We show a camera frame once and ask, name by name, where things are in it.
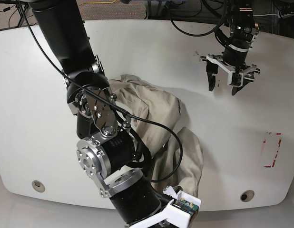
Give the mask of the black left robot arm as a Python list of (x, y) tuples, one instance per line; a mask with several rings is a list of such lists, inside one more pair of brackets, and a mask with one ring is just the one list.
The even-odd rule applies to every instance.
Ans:
[(253, 17), (252, 1), (229, 0), (224, 22), (230, 28), (230, 36), (227, 37), (221, 29), (215, 31), (215, 38), (225, 48), (224, 52), (201, 57), (201, 60), (206, 62), (208, 90), (215, 88), (216, 74), (221, 68), (227, 73), (227, 84), (233, 87), (232, 95), (235, 95), (255, 80), (255, 73), (260, 73), (256, 65), (245, 63), (259, 33), (258, 23)]

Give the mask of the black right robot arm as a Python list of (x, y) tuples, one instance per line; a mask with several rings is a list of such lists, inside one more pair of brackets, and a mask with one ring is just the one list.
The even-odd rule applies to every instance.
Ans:
[(132, 129), (133, 115), (116, 105), (103, 66), (93, 54), (77, 2), (27, 0), (55, 57), (77, 117), (77, 157), (101, 197), (129, 228), (188, 228), (201, 200), (179, 187), (159, 193), (147, 179), (151, 155)]

